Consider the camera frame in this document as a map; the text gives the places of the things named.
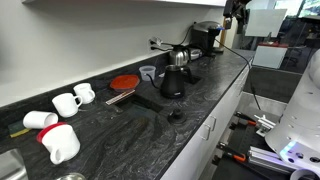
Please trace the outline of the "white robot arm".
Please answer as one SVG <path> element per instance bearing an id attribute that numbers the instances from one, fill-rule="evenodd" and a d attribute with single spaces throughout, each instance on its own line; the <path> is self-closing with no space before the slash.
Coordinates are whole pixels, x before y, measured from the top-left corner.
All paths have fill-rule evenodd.
<path id="1" fill-rule="evenodd" d="M 287 164 L 320 174 L 320 50 L 265 141 Z"/>

